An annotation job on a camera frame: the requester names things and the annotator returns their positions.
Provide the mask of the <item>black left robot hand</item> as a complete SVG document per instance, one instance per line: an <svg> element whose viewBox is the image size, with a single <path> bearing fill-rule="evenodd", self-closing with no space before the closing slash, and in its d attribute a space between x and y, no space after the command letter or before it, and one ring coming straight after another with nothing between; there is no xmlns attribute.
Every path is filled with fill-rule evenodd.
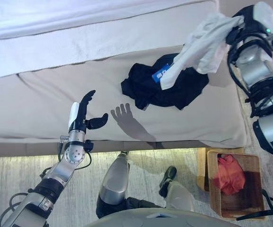
<svg viewBox="0 0 273 227"><path fill-rule="evenodd" d="M88 130L95 130L102 128L106 125L108 121L108 114L103 114L102 117L92 118L87 120L87 106L92 100L95 90L89 91L80 102L74 102L70 109L69 123L68 123L68 132L74 130L80 130L86 132Z"/></svg>

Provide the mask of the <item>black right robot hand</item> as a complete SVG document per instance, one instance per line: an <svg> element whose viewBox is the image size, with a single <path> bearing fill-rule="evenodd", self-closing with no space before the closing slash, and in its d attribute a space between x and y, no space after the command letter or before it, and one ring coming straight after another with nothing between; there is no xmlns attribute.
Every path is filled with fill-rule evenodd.
<svg viewBox="0 0 273 227"><path fill-rule="evenodd" d="M256 38L273 52L273 8L269 4L259 1L242 8L232 17L243 17L243 22L229 32L226 37L227 44L233 45Z"/></svg>

